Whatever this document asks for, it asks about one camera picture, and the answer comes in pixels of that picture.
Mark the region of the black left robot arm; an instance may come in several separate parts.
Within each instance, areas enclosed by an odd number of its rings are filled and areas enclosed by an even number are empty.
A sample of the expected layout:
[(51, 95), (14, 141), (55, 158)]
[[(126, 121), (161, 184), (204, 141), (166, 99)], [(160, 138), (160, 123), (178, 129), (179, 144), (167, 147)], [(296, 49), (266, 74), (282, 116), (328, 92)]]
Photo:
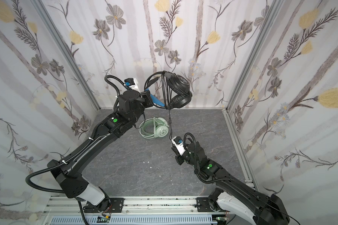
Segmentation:
[(138, 92), (128, 87), (129, 80), (126, 79), (123, 82), (126, 91), (117, 94), (113, 112), (96, 125), (88, 139), (75, 151), (61, 161), (52, 160), (48, 164), (54, 167), (51, 174), (68, 198), (87, 201), (99, 212), (112, 205), (110, 197), (86, 180), (82, 172), (101, 151), (134, 127), (146, 108), (154, 105), (148, 87), (156, 81), (157, 77), (150, 76), (145, 90)]

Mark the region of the mint green over-ear headphones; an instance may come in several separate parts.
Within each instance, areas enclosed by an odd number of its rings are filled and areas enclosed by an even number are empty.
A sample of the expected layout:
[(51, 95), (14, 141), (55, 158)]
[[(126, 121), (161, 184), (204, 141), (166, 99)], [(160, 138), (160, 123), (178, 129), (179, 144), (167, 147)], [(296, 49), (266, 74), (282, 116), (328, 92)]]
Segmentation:
[(162, 117), (153, 117), (140, 124), (139, 133), (145, 139), (163, 138), (169, 133), (169, 124)]

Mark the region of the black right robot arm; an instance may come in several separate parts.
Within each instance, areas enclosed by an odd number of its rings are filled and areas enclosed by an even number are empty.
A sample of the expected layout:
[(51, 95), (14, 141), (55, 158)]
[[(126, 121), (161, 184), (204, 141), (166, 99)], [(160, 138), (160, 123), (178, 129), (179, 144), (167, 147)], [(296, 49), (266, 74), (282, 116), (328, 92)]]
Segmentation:
[(208, 197), (213, 211), (228, 211), (252, 225), (288, 225), (290, 217), (282, 200), (275, 194), (263, 194), (231, 175), (225, 168), (205, 155), (199, 142), (171, 148), (176, 162), (194, 167), (194, 174), (205, 184), (216, 184)]

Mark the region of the black and blue headphones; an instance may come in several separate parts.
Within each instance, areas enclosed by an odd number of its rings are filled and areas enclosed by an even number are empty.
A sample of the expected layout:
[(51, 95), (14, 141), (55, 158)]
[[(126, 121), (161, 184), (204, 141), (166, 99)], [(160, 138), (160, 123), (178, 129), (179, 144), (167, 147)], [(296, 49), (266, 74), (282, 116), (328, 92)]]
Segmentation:
[[(163, 101), (151, 94), (154, 107), (167, 110), (179, 109), (191, 102), (190, 84), (183, 76), (168, 71), (156, 72), (150, 77), (154, 76), (160, 77), (159, 80), (162, 81), (162, 92), (164, 94)], [(147, 89), (147, 80), (144, 84), (144, 91), (149, 91)]]

